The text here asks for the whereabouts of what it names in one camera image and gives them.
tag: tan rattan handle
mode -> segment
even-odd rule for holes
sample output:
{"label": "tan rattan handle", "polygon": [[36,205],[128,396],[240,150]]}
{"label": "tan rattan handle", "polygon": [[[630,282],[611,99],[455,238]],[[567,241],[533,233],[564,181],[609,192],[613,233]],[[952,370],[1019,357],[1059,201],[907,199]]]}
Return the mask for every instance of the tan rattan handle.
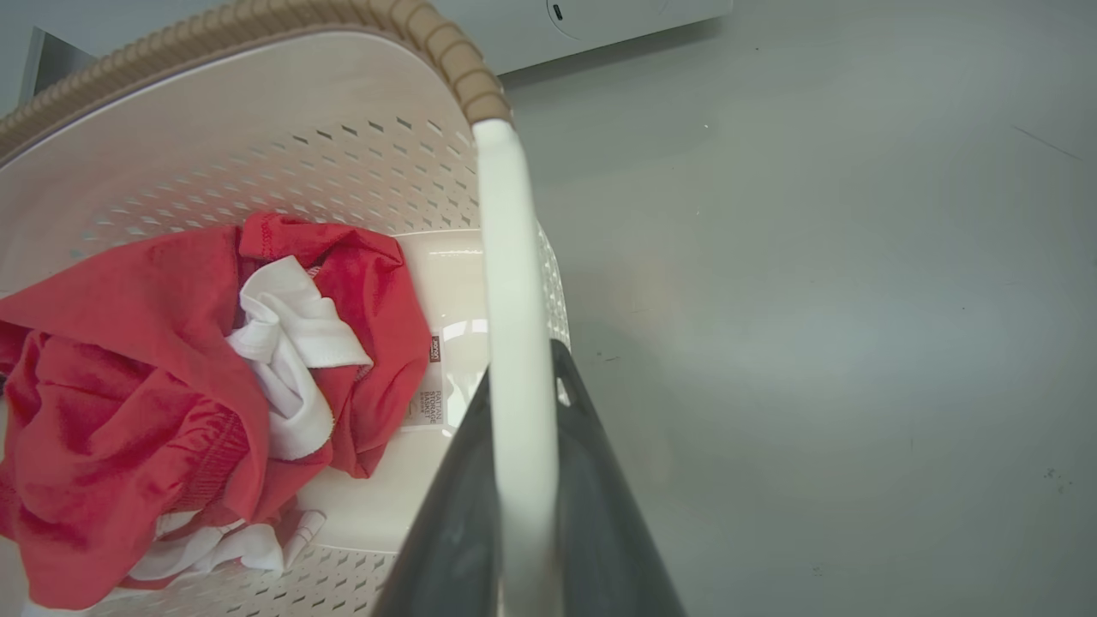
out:
{"label": "tan rattan handle", "polygon": [[34,97],[0,121],[0,165],[95,109],[184,70],[339,30],[382,34],[416,52],[449,85],[470,125],[511,121],[479,51],[423,0],[238,0],[131,43]]}

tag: basket handle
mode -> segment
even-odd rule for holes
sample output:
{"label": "basket handle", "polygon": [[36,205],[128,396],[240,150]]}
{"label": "basket handle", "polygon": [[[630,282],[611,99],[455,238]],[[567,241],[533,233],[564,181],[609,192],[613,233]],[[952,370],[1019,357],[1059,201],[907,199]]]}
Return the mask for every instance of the basket handle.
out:
{"label": "basket handle", "polygon": [[559,455],[552,351],[525,153],[501,120],[473,125],[491,350],[491,425],[507,614],[556,613]]}
{"label": "basket handle", "polygon": [[483,54],[425,0],[237,0],[131,43],[39,92],[0,121],[0,166],[136,90],[240,52],[333,31],[403,44],[449,86],[468,124],[511,121]]}

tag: laundry basket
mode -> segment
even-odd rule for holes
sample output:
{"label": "laundry basket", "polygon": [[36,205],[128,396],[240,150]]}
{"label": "laundry basket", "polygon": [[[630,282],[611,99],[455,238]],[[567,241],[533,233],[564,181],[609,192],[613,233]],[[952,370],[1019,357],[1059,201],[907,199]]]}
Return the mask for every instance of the laundry basket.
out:
{"label": "laundry basket", "polygon": [[[550,338],[568,340],[567,318],[510,109],[453,23],[420,0],[241,0],[115,52],[0,123],[0,295],[115,246],[263,210],[396,236],[428,321],[461,296],[462,324],[489,330],[504,602],[533,614],[551,580],[558,473]],[[488,354],[470,358],[480,366],[464,370],[483,374]],[[412,470],[427,483],[438,435]],[[398,460],[386,453],[378,476]],[[327,542],[287,573],[230,566],[93,614],[367,614],[425,491],[403,495],[410,514],[389,513],[395,536],[377,546]]]}

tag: gray floor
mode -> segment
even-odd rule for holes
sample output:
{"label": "gray floor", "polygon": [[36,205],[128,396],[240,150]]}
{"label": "gray floor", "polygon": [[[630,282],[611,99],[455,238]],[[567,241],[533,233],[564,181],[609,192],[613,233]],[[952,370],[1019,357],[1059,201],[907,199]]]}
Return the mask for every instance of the gray floor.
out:
{"label": "gray floor", "polygon": [[692,615],[1097,610],[1097,3],[740,0],[505,81]]}

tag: white rod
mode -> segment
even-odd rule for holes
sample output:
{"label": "white rod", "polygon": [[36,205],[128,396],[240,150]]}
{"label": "white rod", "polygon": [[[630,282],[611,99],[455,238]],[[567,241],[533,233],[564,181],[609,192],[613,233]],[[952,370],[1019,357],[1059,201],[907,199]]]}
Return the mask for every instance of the white rod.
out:
{"label": "white rod", "polygon": [[525,153],[501,120],[473,126],[491,349],[495,478],[508,617],[559,612],[556,388]]}

